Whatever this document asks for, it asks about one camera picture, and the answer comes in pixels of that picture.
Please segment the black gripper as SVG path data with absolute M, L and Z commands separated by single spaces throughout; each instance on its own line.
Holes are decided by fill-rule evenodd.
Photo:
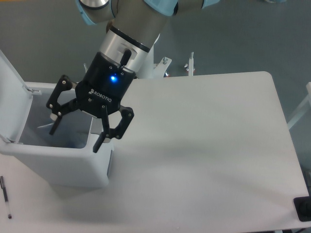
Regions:
M 131 51 L 126 51 L 121 58 L 121 64 L 115 65 L 98 52 L 78 84 L 67 75 L 62 75 L 46 104 L 52 115 L 56 115 L 49 134 L 55 133 L 64 115 L 79 108 L 102 120 L 103 131 L 93 146 L 94 153 L 98 152 L 105 139 L 121 139 L 134 117 L 131 107 L 121 105 L 123 96 L 136 76 L 134 72 L 124 69 L 131 55 Z M 61 93 L 71 89 L 75 89 L 76 98 L 59 104 L 58 98 Z M 121 120 L 115 128 L 110 128 L 108 114 L 116 111 L 120 112 Z

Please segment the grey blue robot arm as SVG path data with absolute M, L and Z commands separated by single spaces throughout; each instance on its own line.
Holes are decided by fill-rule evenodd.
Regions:
M 78 5 L 92 23 L 107 20 L 109 6 L 114 23 L 84 78 L 73 82 L 63 75 L 46 106 L 54 120 L 54 134 L 63 116 L 81 110 L 102 121 L 93 146 L 97 152 L 106 139 L 121 139 L 134 112 L 121 100 L 136 77 L 167 20 L 184 11 L 204 9 L 212 0 L 80 0 Z

